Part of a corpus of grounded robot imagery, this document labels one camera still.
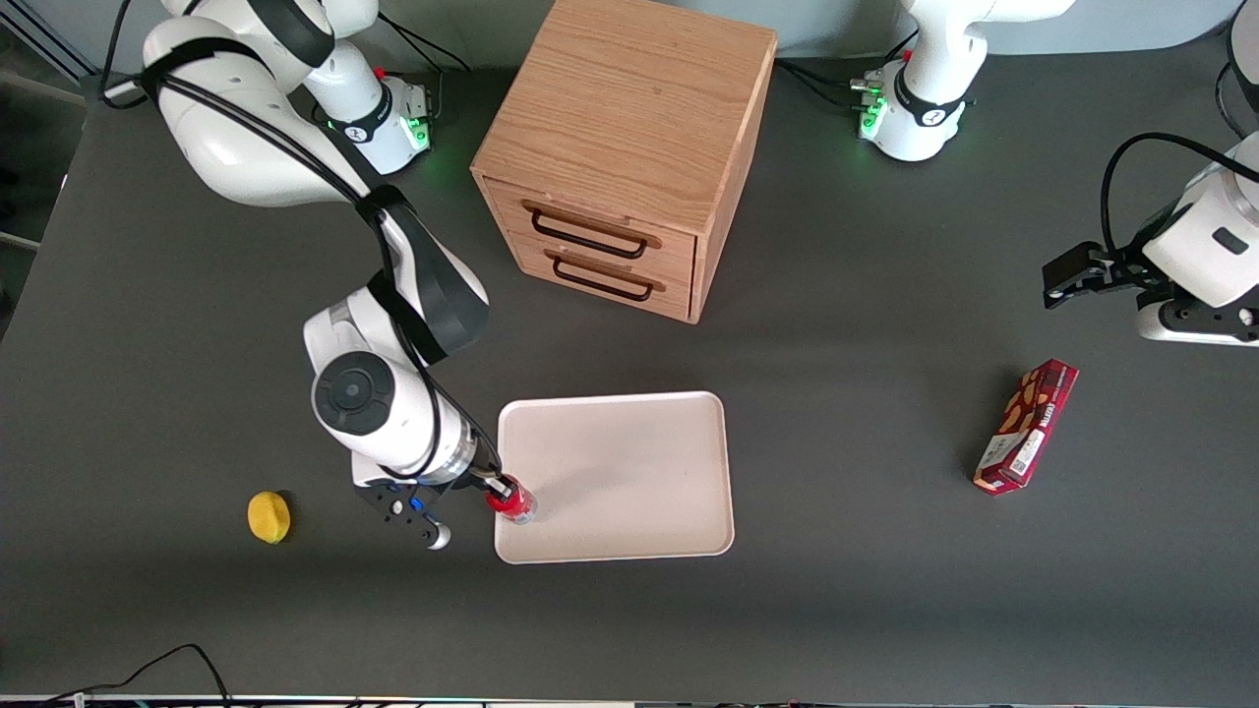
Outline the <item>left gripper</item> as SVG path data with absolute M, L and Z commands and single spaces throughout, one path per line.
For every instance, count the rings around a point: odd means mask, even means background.
M 1042 267 L 1045 310 L 1083 294 L 1107 294 L 1118 287 L 1153 296 L 1176 295 L 1172 278 L 1152 265 L 1141 246 L 1126 246 L 1115 252 L 1115 278 L 1109 252 L 1093 241 L 1076 244 Z

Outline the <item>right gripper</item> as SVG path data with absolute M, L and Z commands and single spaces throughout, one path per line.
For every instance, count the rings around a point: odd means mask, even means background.
M 449 482 L 451 489 L 478 488 L 482 493 L 491 495 L 512 495 L 515 481 L 499 470 L 482 470 L 471 465 L 460 474 L 458 479 Z

